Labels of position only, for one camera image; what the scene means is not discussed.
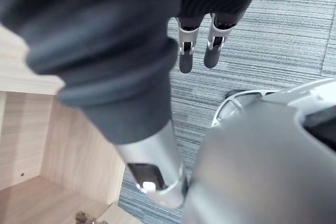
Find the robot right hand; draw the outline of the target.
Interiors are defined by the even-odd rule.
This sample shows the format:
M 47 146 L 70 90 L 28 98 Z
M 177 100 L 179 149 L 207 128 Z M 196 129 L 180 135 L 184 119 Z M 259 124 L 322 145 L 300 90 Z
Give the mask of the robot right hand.
M 29 47 L 27 65 L 59 77 L 58 99 L 113 143 L 154 202 L 178 208 L 187 178 L 174 136 L 170 71 L 192 69 L 211 16 L 204 65 L 217 65 L 252 0 L 1 0 L 1 24 Z

